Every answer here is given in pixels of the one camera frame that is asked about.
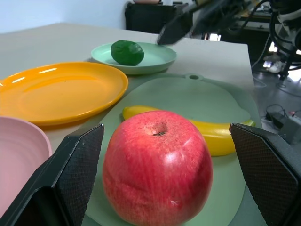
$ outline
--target wall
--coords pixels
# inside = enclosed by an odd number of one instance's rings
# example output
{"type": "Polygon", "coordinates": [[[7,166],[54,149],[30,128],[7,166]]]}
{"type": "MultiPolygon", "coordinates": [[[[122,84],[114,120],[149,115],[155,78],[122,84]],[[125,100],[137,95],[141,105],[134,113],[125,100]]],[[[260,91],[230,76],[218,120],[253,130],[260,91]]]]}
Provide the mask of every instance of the wall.
{"type": "Polygon", "coordinates": [[[0,33],[59,22],[124,28],[129,0],[0,0],[0,33]]]}

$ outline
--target banana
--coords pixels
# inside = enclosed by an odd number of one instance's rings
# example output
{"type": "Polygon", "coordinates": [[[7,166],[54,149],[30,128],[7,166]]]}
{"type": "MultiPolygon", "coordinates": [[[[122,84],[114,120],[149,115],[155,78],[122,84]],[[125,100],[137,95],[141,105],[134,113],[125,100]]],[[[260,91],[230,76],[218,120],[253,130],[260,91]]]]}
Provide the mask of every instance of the banana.
{"type": "MultiPolygon", "coordinates": [[[[160,109],[147,106],[132,106],[126,107],[122,114],[126,120],[134,115],[151,111],[160,111],[160,109]]],[[[195,120],[189,121],[197,127],[203,135],[211,156],[225,156],[235,152],[235,145],[229,132],[229,123],[215,124],[195,120]]],[[[255,122],[253,120],[245,121],[242,124],[255,126],[255,122]]]]}

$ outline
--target lime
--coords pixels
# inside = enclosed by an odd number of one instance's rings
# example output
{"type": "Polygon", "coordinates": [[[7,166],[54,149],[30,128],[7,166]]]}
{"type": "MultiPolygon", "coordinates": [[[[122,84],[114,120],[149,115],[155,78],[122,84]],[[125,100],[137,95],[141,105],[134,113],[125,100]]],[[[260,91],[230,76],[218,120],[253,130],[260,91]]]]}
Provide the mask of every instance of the lime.
{"type": "Polygon", "coordinates": [[[120,65],[136,66],[144,59],[144,51],[137,43],[120,40],[111,46],[113,59],[120,65]]]}

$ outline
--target cutting board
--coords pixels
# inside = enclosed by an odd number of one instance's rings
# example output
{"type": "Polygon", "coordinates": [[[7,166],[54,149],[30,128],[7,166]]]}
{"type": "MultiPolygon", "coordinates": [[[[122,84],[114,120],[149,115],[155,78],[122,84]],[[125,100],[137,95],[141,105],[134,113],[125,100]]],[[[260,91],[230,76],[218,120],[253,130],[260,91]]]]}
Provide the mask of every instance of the cutting board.
{"type": "MultiPolygon", "coordinates": [[[[101,120],[105,134],[95,186],[86,214],[102,226],[131,225],[120,219],[112,209],[102,185],[105,152],[114,130],[123,121],[121,113],[124,107],[147,105],[173,111],[189,119],[214,123],[243,122],[252,118],[260,124],[256,105],[247,96],[230,84],[191,75],[157,76],[133,88],[101,120]]],[[[208,201],[204,209],[185,226],[227,226],[241,204],[246,184],[236,154],[214,157],[213,164],[214,181],[208,201]]]]}

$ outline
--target apple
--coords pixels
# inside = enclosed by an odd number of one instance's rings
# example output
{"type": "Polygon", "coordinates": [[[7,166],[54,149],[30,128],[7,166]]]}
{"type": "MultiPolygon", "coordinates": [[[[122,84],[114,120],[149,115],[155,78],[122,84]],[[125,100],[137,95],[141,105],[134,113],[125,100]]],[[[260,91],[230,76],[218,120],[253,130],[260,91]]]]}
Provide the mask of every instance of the apple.
{"type": "Polygon", "coordinates": [[[176,226],[204,207],[212,160],[199,130],[172,112],[124,121],[113,133],[103,164],[104,191],[118,215],[137,226],[176,226]]]}

